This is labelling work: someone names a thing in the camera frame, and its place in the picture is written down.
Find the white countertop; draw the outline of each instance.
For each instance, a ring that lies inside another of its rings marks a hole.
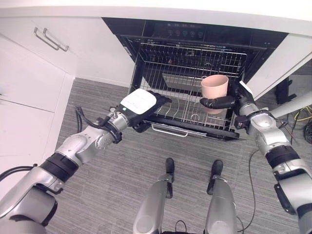
[[[312,1],[11,0],[0,17],[69,16],[169,20],[312,36]]]

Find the white cabinet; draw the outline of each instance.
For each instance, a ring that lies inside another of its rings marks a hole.
[[[47,28],[47,35],[62,47],[68,45],[68,51],[38,39],[35,27],[43,38]],[[134,62],[101,18],[1,18],[0,34],[75,77],[130,86]]]
[[[54,150],[73,76],[0,35],[0,173]],[[0,199],[25,174],[0,182]]]
[[[44,58],[62,70],[73,73],[76,70],[78,57],[74,55],[71,50],[64,52],[62,50],[54,50],[51,48],[35,36],[35,27],[37,27],[37,25],[32,18],[0,19],[0,34],[5,35],[12,41]],[[42,33],[43,28],[38,28],[37,34],[45,41],[49,42],[44,38]],[[63,42],[62,35],[56,35],[55,32],[50,31],[50,28],[48,28],[47,35],[53,38],[57,37],[59,41]]]
[[[64,75],[0,35],[0,99],[54,112]]]
[[[41,164],[54,113],[0,100],[0,173],[17,166]],[[0,182],[0,199],[24,175]]]

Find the wire rack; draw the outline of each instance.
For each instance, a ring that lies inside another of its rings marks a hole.
[[[155,114],[186,123],[230,130],[233,115],[227,110],[208,114],[200,104],[203,77],[222,74],[242,80],[247,55],[224,47],[182,46],[141,43],[133,79],[141,82],[136,88],[152,90],[169,97],[172,103]]]

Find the plastic cup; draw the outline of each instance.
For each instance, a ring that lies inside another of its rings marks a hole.
[[[201,85],[201,93],[204,98],[214,99],[224,97],[228,91],[229,78],[224,75],[212,75],[204,78]],[[210,109],[206,108],[208,114],[219,114],[223,109]]]

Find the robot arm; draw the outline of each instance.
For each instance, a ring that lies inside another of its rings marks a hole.
[[[230,96],[222,99],[203,98],[209,108],[232,107],[235,127],[245,128],[255,139],[260,152],[266,157],[277,180],[274,188],[284,210],[298,215],[301,234],[312,232],[312,170],[277,128],[275,118],[267,110],[260,110],[248,87],[240,82],[230,84]]]
[[[137,89],[107,118],[98,118],[81,133],[68,137],[52,156],[34,167],[0,201],[0,233],[45,233],[44,226],[57,209],[51,193],[60,193],[79,166],[89,162],[97,151],[120,142],[126,127],[142,126],[141,121],[166,102],[171,100]]]

